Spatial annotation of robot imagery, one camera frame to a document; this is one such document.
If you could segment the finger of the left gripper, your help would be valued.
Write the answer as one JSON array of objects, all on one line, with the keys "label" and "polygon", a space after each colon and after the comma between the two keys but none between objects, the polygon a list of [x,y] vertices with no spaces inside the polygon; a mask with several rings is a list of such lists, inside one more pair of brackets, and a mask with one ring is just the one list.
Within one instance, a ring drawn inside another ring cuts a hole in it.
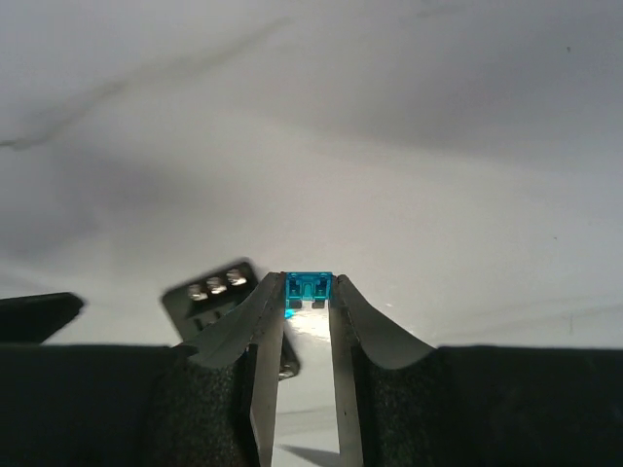
[{"label": "finger of the left gripper", "polygon": [[42,343],[74,320],[85,302],[70,292],[0,301],[2,343]]}]

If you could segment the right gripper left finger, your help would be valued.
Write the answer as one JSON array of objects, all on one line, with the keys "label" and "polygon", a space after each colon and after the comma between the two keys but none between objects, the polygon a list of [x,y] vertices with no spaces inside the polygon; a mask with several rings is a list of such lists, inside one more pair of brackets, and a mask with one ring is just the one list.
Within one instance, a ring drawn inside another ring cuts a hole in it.
[{"label": "right gripper left finger", "polygon": [[284,325],[285,274],[270,272],[245,301],[181,345],[206,369],[233,367],[235,439],[245,466],[270,466]]}]

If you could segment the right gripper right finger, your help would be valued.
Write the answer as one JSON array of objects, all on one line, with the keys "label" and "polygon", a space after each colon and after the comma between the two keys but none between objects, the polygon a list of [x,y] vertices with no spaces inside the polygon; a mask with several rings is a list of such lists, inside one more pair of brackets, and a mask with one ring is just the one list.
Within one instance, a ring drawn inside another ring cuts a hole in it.
[{"label": "right gripper right finger", "polygon": [[386,372],[403,371],[435,350],[388,318],[340,274],[332,278],[329,325],[343,466],[376,466]]}]

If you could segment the blue blade fuse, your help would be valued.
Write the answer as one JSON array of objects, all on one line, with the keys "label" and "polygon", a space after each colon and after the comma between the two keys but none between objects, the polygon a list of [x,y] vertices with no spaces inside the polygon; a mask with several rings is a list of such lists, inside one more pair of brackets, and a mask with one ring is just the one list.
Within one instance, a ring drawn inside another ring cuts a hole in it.
[{"label": "blue blade fuse", "polygon": [[310,303],[312,309],[322,309],[331,297],[333,274],[326,271],[288,272],[285,280],[285,308],[302,309]]}]

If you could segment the black fuse box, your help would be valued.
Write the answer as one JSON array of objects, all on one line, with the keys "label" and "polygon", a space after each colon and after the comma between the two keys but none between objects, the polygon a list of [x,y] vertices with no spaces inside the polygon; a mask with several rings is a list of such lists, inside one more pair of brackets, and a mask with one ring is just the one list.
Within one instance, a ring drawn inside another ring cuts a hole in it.
[{"label": "black fuse box", "polygon": [[266,316],[264,305],[286,310],[287,274],[271,273],[268,284],[263,278],[242,257],[165,289],[161,303],[177,334],[199,348],[194,361],[210,369],[236,365]]}]

